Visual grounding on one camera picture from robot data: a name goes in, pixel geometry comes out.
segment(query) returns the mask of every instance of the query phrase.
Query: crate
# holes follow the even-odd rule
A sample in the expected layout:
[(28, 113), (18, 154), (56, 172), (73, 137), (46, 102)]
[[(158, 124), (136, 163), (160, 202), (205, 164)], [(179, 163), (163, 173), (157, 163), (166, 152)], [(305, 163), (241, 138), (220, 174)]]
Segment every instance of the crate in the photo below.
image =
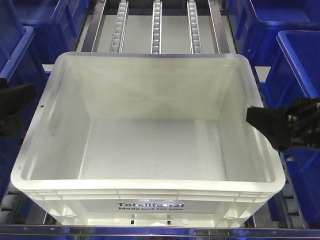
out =
[[(36, 86), (37, 98), (20, 114), (20, 122), (25, 130), (31, 122), (48, 77), (32, 44), (35, 35), (33, 28), (26, 26), (23, 27), (23, 31), (24, 35), (12, 52), (10, 60), (0, 71), (0, 78), (7, 79), (10, 87), (26, 83), (34, 83)], [(18, 144), (22, 134), (23, 131), (11, 138), (0, 137), (0, 196), (3, 195), (4, 188), (8, 185), (10, 171), (18, 155)]]
[(284, 30), (320, 30), (318, 0), (228, 0), (238, 52), (253, 66), (271, 66)]
[(39, 105), (11, 181), (64, 225), (239, 227), (285, 182), (241, 55), (65, 53)]
[[(320, 32), (281, 31), (277, 40), (280, 50), (262, 85), (268, 106), (287, 106), (296, 98), (319, 98), (320, 68), (317, 59), (320, 58)], [(320, 184), (320, 151), (295, 148), (286, 153), (286, 157), (295, 160), (299, 168), (297, 174), (304, 179), (298, 183), (302, 187), (295, 187), (308, 191), (308, 194), (299, 195), (305, 219), (309, 222), (319, 221), (320, 195), (317, 192)], [(308, 195), (313, 200), (306, 202)]]
[(86, 16), (87, 0), (13, 0), (25, 26), (34, 28), (34, 46), (43, 64), (73, 51)]
[(25, 31), (11, 0), (0, 1), (0, 71), (10, 59)]

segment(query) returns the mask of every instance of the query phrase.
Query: blue crate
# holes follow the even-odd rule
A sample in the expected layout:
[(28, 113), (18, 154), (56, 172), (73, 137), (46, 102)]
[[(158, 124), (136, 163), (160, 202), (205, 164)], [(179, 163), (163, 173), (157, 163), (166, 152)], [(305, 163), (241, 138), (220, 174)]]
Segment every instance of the blue crate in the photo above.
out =
[(194, 235), (195, 231), (188, 228), (148, 228), (148, 227), (93, 227), (91, 233), (95, 234), (125, 234), (128, 236), (92, 236), (90, 240), (163, 240), (167, 239), (164, 236), (130, 236), (130, 235), (184, 235), (171, 237), (172, 240), (196, 240), (195, 237), (187, 237)]
[[(35, 35), (33, 28), (25, 26), (23, 29), (24, 35), (0, 72), (0, 78), (7, 79), (10, 87), (27, 83), (33, 83), (36, 86), (36, 99), (19, 116), (22, 129), (25, 130), (28, 128), (38, 106), (48, 76), (45, 74), (32, 43)], [(6, 183), (9, 181), (9, 174), (18, 153), (17, 149), (19, 149), (18, 145), (22, 134), (23, 131), (10, 138), (0, 137), (0, 169), (4, 171), (4, 173), (0, 172), (2, 177), (0, 179), (0, 196), (3, 194), (3, 187), (6, 187)]]
[(271, 66), (284, 30), (320, 30), (318, 0), (228, 0), (227, 11), (240, 54), (253, 66)]
[(13, 0), (24, 26), (35, 29), (33, 40), (43, 64), (73, 51), (86, 16), (87, 0)]
[[(279, 108), (296, 98), (319, 98), (320, 32), (281, 31), (277, 40), (280, 50), (262, 84), (267, 105)], [(294, 178), (299, 180), (294, 187), (305, 219), (320, 223), (320, 151), (295, 148), (285, 155), (295, 159)]]
[(0, 70), (10, 59), (24, 33), (11, 0), (0, 0)]

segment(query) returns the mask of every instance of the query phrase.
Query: metal frame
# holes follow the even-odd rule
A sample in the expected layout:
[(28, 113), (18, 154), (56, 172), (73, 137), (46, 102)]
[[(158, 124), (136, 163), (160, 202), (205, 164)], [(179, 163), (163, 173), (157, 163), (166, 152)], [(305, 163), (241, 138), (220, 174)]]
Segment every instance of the metal frame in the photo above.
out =
[(95, 233), (99, 229), (108, 232), (114, 227), (61, 226), (61, 225), (0, 225), (1, 235), (36, 235), (43, 236), (114, 236), (114, 237), (197, 237), (203, 239), (219, 238), (270, 238), (270, 239), (320, 239), (319, 230), (277, 229), (277, 228), (192, 228), (194, 234), (146, 234), (157, 227), (122, 227), (119, 233)]

